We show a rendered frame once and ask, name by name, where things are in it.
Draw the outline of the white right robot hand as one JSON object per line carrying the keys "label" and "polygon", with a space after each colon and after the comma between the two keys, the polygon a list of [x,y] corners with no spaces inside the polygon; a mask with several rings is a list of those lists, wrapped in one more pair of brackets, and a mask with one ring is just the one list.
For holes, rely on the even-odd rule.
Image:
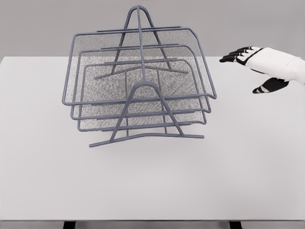
{"label": "white right robot hand", "polygon": [[219,62],[234,62],[257,73],[269,75],[262,85],[253,89],[253,94],[267,94],[287,87],[296,81],[293,64],[297,58],[291,54],[268,47],[247,46],[223,56]]}

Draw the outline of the medium grey mesh tray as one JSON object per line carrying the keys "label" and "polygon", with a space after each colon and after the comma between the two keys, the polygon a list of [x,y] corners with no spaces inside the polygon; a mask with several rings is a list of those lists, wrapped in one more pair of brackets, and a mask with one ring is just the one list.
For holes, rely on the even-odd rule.
{"label": "medium grey mesh tray", "polygon": [[65,101],[72,117],[117,119],[127,107],[130,118],[169,118],[208,112],[214,96],[200,51],[189,45],[164,44],[90,48],[71,57]]}

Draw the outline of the small grey mesh tray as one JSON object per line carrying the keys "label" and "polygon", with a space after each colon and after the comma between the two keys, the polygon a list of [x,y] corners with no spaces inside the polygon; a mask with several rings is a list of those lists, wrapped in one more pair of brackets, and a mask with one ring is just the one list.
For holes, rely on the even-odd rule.
{"label": "small grey mesh tray", "polygon": [[[204,66],[193,58],[171,58],[169,62],[150,61],[145,65],[146,80],[157,84],[165,97],[174,117],[180,125],[204,123],[208,103],[206,89],[201,77]],[[116,126],[131,88],[143,80],[139,62],[88,64],[80,73],[77,87],[77,105],[73,112],[79,120],[81,130],[112,131]],[[160,128],[163,123],[172,123],[165,108],[157,100],[150,87],[137,89],[134,98],[146,102],[132,102],[127,119],[121,126],[151,126]]]}

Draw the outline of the large grey mesh tray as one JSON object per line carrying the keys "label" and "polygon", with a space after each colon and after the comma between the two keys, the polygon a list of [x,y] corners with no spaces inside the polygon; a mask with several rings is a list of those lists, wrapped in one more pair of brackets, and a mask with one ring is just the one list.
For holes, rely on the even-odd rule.
{"label": "large grey mesh tray", "polygon": [[62,103],[114,105],[217,97],[201,43],[190,28],[151,27],[73,36]]}

